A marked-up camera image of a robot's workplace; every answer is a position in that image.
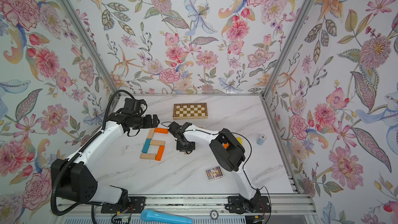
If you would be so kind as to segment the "orange block front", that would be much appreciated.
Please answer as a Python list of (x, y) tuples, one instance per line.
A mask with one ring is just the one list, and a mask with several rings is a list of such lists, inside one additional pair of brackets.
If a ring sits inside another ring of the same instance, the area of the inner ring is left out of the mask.
[(163, 153), (164, 153), (164, 150), (165, 150), (165, 146), (164, 145), (159, 146), (158, 152), (157, 152), (156, 157), (155, 157), (156, 161), (161, 161)]

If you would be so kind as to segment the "teal wooden block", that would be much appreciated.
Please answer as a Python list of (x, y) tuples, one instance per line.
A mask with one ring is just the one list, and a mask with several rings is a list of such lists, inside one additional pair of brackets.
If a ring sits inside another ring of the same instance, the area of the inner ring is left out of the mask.
[(142, 153), (147, 153), (150, 147), (151, 139), (146, 139), (145, 144), (142, 149)]

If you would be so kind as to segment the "yellow block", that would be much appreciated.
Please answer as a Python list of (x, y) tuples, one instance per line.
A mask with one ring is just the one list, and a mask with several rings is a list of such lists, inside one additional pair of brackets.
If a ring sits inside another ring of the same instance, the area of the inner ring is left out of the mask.
[(241, 138), (236, 138), (238, 140), (238, 142), (243, 145), (242, 139)]

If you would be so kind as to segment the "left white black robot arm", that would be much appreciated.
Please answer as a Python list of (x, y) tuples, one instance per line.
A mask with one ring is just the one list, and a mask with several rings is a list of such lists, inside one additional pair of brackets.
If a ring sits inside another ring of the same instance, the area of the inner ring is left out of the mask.
[(147, 115), (146, 109), (145, 100), (126, 98), (123, 108), (113, 113), (106, 110), (101, 128), (82, 147), (52, 163), (50, 207), (54, 215), (65, 215), (81, 204), (107, 204), (121, 210), (132, 205), (126, 189), (100, 184), (92, 170), (118, 138), (131, 130), (159, 125), (157, 115)]

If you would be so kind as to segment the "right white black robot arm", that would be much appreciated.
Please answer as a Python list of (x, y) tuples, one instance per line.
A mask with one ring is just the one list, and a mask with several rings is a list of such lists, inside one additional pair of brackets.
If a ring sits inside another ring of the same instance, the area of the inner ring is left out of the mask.
[(208, 146), (219, 166), (232, 174), (239, 195), (228, 197), (225, 209), (229, 213), (266, 211), (267, 197), (262, 197), (261, 190), (251, 184), (245, 168), (245, 149), (231, 131), (225, 128), (220, 131), (205, 130), (188, 122), (183, 125), (172, 122), (168, 131), (175, 138), (178, 151), (190, 153), (195, 150), (196, 144)]

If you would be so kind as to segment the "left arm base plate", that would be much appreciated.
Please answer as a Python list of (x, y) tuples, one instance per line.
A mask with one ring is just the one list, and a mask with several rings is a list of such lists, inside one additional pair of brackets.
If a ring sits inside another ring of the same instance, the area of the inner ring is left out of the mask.
[(105, 203), (101, 208), (101, 214), (116, 214), (126, 210), (128, 214), (140, 214), (146, 203), (146, 197), (129, 196), (129, 199), (122, 199), (121, 202), (110, 204)]

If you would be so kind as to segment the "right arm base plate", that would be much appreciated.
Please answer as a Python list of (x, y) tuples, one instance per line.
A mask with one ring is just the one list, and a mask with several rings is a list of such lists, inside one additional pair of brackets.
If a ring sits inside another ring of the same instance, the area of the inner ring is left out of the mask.
[(271, 204), (267, 196), (261, 196), (258, 200), (249, 201), (242, 196), (229, 196), (228, 203), (224, 207), (233, 214), (262, 214), (271, 212)]

